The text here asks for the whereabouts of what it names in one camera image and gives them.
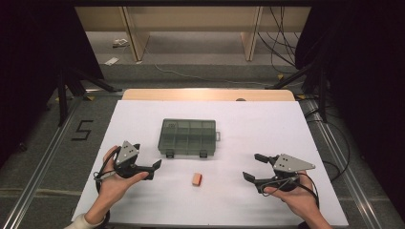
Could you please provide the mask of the black metal stand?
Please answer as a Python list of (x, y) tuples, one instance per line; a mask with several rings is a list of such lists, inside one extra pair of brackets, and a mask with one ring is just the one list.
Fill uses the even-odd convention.
[(305, 76), (302, 90), (305, 94), (318, 92), (318, 112), (324, 122), (327, 122), (326, 116), (326, 97), (327, 97), (327, 68), (322, 64), (308, 64), (303, 69), (276, 83), (274, 86), (266, 87), (267, 90), (281, 90), (283, 87), (294, 80)]
[(92, 84), (109, 93), (121, 92), (121, 89), (110, 86), (101, 79), (91, 76), (79, 69), (62, 69), (57, 77), (57, 92), (59, 98), (59, 126), (62, 126), (64, 124), (69, 114), (66, 89), (69, 89), (74, 96), (84, 96), (86, 94), (86, 90), (81, 83), (82, 80), (90, 81)]

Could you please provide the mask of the metal floor rail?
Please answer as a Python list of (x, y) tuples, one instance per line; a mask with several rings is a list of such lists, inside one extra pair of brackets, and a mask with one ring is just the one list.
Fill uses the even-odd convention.
[(329, 161), (329, 165), (337, 170), (337, 174), (331, 179), (331, 183), (342, 178), (367, 229), (381, 229), (381, 223), (375, 214), (372, 203), (352, 170), (352, 151), (349, 141), (338, 127), (322, 120), (315, 101), (306, 102), (306, 106), (309, 109), (305, 112), (308, 123), (316, 124), (328, 145), (330, 155), (333, 157), (333, 162)]
[(35, 170), (32, 172), (28, 184), (20, 192), (17, 201), (11, 208), (11, 212), (0, 229), (18, 229), (22, 219), (26, 215), (32, 203), (36, 190), (42, 183), (42, 180), (46, 175), (60, 144), (62, 143), (62, 140), (71, 124), (75, 111), (80, 103), (80, 97), (73, 98), (71, 107), (68, 109), (68, 114), (65, 117), (65, 120), (57, 127), (48, 148), (35, 167)]

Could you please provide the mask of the person's left hand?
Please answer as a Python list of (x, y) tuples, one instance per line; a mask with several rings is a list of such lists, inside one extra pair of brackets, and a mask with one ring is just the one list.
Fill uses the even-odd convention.
[(133, 185), (145, 179), (148, 175), (148, 172), (140, 172), (129, 178), (122, 178), (119, 175), (104, 178), (101, 181), (100, 191), (94, 206), (99, 209), (110, 209), (123, 198)]

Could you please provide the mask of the light wooden table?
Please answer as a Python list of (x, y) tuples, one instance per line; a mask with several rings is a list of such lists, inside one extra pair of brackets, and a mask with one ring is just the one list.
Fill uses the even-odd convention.
[(128, 89), (123, 100), (160, 101), (294, 101), (288, 90), (252, 89)]

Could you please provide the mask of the long wooden desk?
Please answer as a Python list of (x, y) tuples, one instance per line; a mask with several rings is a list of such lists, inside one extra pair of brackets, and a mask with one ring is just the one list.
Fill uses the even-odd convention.
[(77, 7), (85, 31), (124, 31), (140, 61), (152, 31), (229, 31), (241, 36), (245, 59), (260, 32), (300, 32), (309, 7)]

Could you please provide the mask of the person's right hand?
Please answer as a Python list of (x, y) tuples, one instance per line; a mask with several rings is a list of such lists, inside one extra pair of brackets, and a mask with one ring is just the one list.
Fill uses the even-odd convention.
[(288, 208), (305, 221), (318, 218), (320, 215), (316, 199), (311, 193), (312, 182), (305, 172), (299, 173), (301, 186), (294, 190), (284, 192), (274, 187), (266, 187), (264, 192), (283, 201)]

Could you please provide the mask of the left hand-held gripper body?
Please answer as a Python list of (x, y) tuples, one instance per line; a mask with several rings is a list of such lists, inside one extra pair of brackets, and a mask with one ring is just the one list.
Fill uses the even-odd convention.
[(128, 141), (124, 141), (117, 149), (117, 157), (114, 160), (114, 170), (123, 178), (133, 177), (137, 173), (136, 161), (139, 151)]

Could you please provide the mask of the grey transparent compartment box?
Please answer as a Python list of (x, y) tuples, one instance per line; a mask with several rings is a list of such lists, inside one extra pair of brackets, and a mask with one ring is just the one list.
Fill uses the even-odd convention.
[(215, 120), (165, 118), (160, 129), (158, 149), (167, 158), (198, 156), (208, 158), (216, 152)]

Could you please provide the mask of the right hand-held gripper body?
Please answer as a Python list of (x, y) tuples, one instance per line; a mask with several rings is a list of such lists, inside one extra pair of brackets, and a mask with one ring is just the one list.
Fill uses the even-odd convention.
[(281, 154), (278, 156), (270, 156), (269, 163), (271, 164), (275, 176), (277, 189), (289, 192), (295, 189), (299, 183), (300, 171), (312, 170), (315, 165), (299, 159), (294, 156)]

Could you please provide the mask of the black curtain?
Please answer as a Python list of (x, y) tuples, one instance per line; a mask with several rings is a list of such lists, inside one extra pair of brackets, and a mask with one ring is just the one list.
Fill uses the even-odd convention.
[(335, 0), (313, 6), (296, 67), (320, 51), (339, 19), (328, 80), (339, 112), (379, 184), (405, 221), (405, 0)]
[(27, 138), (65, 67), (103, 77), (75, 7), (0, 0), (0, 167)]

